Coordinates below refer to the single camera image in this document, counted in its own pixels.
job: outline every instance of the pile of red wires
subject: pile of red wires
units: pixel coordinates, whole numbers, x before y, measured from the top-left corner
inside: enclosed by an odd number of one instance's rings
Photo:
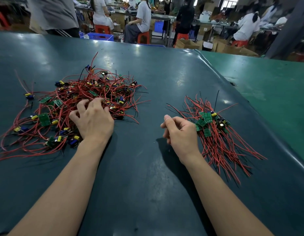
[[[134,115],[126,114],[126,111],[133,108],[137,113],[138,104],[150,101],[139,102],[141,96],[135,96],[142,85],[129,74],[121,76],[91,67],[96,55],[91,65],[83,68],[80,75],[70,75],[56,82],[55,91],[34,92],[33,85],[30,90],[25,81],[22,82],[16,75],[26,91],[26,104],[9,130],[0,136],[0,161],[14,157],[41,156],[59,150],[63,153],[67,145],[76,147],[82,138],[69,114],[82,99],[104,98],[103,107],[109,107],[114,119],[129,117],[138,123]],[[78,76],[78,79],[66,80]],[[33,111],[35,99],[39,100],[39,107]],[[29,109],[32,114],[24,116]]]
[[[230,126],[229,121],[219,115],[221,111],[232,106],[216,113],[208,100],[197,99],[197,96],[195,100],[186,96],[185,105],[185,111],[179,111],[168,104],[184,119],[194,121],[203,146],[202,156],[207,159],[209,165],[214,165],[219,174],[222,168],[228,178],[232,177],[240,184],[235,174],[237,167],[240,167],[247,176],[251,175],[251,167],[243,163],[247,162],[246,157],[266,159],[240,137]]]

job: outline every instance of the black pants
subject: black pants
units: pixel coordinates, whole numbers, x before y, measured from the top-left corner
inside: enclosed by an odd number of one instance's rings
[[[60,36],[66,36],[66,37],[80,38],[79,28],[70,28],[70,29],[64,29],[64,30],[51,29],[51,30],[46,30],[46,32],[51,35],[60,35]]]
[[[174,37],[173,45],[176,43],[178,33],[188,34],[189,31],[190,31],[190,27],[189,28],[182,28],[179,24],[177,24],[176,29],[175,29],[175,37]]]

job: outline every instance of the yellow component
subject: yellow component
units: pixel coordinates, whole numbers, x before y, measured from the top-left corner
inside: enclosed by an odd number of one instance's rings
[[[56,124],[58,124],[59,123],[59,121],[56,119],[56,120],[54,120],[54,121],[52,121],[52,125],[56,125]]]
[[[15,132],[18,132],[18,131],[20,131],[20,130],[21,130],[20,127],[16,127],[15,129],[13,129],[13,131],[15,131]]]

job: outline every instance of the right hand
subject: right hand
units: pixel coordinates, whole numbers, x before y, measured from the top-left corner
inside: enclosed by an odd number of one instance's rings
[[[83,99],[77,104],[77,110],[70,113],[70,119],[75,123],[81,137],[86,141],[93,143],[108,142],[113,134],[114,119],[111,117],[108,107],[103,109],[103,98],[95,98],[90,103],[87,109],[85,104],[88,99]]]
[[[167,143],[173,147],[182,164],[185,165],[188,161],[201,156],[194,123],[180,117],[171,118],[165,115],[161,128],[165,128],[163,137],[167,138]]]

